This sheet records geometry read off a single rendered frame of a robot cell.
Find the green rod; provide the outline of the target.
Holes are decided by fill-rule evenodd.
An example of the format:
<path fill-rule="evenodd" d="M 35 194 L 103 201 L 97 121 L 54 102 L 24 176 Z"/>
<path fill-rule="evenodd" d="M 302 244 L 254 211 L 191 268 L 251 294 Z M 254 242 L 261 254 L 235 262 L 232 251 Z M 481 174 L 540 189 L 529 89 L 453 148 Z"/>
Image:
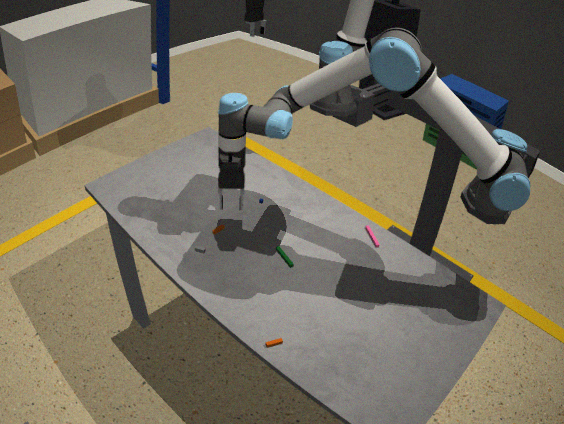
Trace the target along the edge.
<path fill-rule="evenodd" d="M 281 257 L 285 260 L 285 262 L 289 265 L 289 267 L 293 267 L 293 262 L 288 258 L 288 256 L 284 253 L 284 251 L 280 248 L 280 246 L 276 247 L 277 252 L 281 255 Z"/>

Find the orange rod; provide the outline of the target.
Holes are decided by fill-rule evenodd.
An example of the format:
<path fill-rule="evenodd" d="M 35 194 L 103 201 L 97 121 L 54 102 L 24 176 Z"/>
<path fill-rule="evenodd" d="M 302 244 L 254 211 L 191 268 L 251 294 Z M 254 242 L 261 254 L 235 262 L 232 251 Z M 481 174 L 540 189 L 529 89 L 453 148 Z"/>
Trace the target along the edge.
<path fill-rule="evenodd" d="M 266 346 L 271 347 L 271 346 L 275 346 L 275 345 L 282 344 L 282 343 L 283 343 L 283 340 L 282 340 L 282 338 L 280 338 L 280 339 L 276 339 L 276 340 L 266 342 Z"/>
<path fill-rule="evenodd" d="M 213 234 L 216 234 L 218 232 L 220 232 L 221 230 L 223 230 L 225 228 L 225 226 L 222 224 L 220 226 L 218 226 L 217 228 L 215 228 L 214 230 L 212 230 Z"/>

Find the pink rod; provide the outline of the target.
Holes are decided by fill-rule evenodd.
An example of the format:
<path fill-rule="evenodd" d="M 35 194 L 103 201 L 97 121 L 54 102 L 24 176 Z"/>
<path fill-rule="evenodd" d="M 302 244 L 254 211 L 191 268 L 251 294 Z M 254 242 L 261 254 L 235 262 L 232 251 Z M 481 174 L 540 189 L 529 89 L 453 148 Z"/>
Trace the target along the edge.
<path fill-rule="evenodd" d="M 368 232 L 370 238 L 372 239 L 372 241 L 373 241 L 375 247 L 379 247 L 380 244 L 378 243 L 378 241 L 377 241 L 376 237 L 374 236 L 372 230 L 370 229 L 369 225 L 367 225 L 367 226 L 365 227 L 365 229 L 366 229 L 366 231 Z"/>

